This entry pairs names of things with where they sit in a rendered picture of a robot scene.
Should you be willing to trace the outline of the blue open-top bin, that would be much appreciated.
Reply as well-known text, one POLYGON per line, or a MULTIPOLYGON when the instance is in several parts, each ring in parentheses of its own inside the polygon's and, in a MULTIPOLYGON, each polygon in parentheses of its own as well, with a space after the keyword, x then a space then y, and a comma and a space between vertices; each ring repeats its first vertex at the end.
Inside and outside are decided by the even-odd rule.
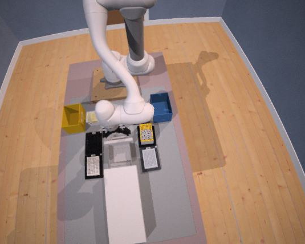
POLYGON ((154 107, 153 123, 171 121, 173 112, 168 92, 150 94, 150 100, 154 107))

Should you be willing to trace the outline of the grey flat work mat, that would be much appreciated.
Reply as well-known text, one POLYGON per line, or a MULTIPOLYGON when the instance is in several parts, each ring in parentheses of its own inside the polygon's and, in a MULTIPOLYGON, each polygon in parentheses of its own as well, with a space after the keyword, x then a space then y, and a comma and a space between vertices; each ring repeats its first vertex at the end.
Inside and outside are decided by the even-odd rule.
MULTIPOLYGON (((192 207, 176 132, 171 121, 153 123, 160 170, 143 172, 137 125, 119 124, 131 130, 132 166, 137 166, 147 242, 196 235, 192 207)), ((110 169, 103 126, 88 126, 85 132, 67 133, 64 222, 65 244, 109 244, 105 203, 104 169, 110 169), (86 133, 102 131, 103 178, 85 179, 86 133)))

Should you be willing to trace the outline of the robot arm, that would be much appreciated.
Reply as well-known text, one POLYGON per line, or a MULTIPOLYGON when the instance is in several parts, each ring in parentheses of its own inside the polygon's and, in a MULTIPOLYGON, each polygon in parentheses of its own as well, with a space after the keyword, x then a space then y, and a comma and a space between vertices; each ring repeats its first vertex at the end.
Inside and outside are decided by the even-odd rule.
POLYGON ((105 89, 126 87, 124 104, 100 100, 95 115, 107 131, 119 124, 142 124, 153 119, 154 107, 140 96, 132 76, 146 75, 154 70, 154 58, 144 50, 144 15, 157 0, 83 0, 84 13, 93 47, 102 60, 105 89), (106 41, 108 11, 119 10, 124 17, 129 53, 124 56, 111 51, 106 41))

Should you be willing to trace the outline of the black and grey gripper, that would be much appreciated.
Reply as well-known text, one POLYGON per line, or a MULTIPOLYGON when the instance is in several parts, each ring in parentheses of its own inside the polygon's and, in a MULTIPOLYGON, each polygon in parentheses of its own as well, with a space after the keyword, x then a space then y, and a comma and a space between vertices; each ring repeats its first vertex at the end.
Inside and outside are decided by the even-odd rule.
POLYGON ((103 138, 105 137, 109 141, 110 140, 109 135, 111 135, 111 133, 115 133, 115 132, 123 133, 123 134, 127 135, 127 138, 129 138, 129 134, 131 134, 131 130, 129 130, 127 127, 125 127, 123 125, 123 127, 119 126, 117 130, 112 131, 112 132, 108 131, 107 133, 106 133, 106 130, 103 128, 103 138))

